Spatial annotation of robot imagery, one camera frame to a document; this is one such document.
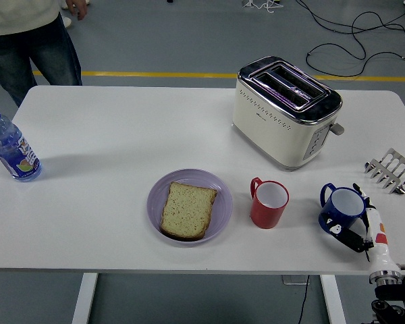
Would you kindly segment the person's hand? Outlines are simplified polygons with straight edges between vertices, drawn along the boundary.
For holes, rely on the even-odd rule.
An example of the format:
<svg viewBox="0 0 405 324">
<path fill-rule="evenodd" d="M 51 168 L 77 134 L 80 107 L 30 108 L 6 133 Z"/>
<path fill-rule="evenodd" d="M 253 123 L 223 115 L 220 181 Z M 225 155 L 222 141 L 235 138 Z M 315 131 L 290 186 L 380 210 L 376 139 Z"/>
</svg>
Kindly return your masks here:
<svg viewBox="0 0 405 324">
<path fill-rule="evenodd" d="M 83 20 L 87 13 L 87 3 L 85 0 L 65 0 L 69 12 L 76 16 L 79 21 Z"/>
</svg>

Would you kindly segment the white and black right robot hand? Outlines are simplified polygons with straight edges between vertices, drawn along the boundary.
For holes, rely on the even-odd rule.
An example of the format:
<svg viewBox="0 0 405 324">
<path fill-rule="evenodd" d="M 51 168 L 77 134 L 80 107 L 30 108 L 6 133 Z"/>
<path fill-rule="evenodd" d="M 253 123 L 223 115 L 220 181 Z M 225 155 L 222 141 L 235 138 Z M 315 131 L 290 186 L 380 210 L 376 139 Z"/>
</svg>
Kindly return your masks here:
<svg viewBox="0 0 405 324">
<path fill-rule="evenodd" d="M 321 228 L 351 250 L 367 254 L 371 281 L 400 281 L 400 267 L 389 255 L 381 216 L 358 185 L 337 188 L 328 183 L 321 189 L 320 204 Z"/>
</svg>

